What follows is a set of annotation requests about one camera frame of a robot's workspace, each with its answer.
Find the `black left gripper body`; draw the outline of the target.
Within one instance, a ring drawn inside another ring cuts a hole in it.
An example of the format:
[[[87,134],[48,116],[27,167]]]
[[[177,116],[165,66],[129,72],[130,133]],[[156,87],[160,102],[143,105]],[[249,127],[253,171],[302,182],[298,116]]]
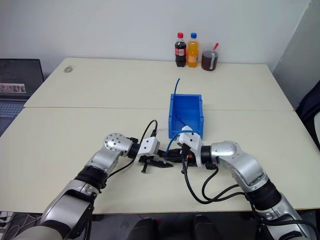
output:
[[[165,164],[166,161],[163,159],[164,153],[165,152],[163,150],[158,150],[157,153],[153,156],[143,155],[140,157],[139,162],[140,163],[148,162],[149,164]]]

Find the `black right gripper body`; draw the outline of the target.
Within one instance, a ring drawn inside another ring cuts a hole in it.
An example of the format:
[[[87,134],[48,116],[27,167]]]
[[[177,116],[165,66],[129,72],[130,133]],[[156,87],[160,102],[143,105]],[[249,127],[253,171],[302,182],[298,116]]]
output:
[[[185,163],[186,167],[197,167],[196,156],[187,146],[181,148],[180,162]]]

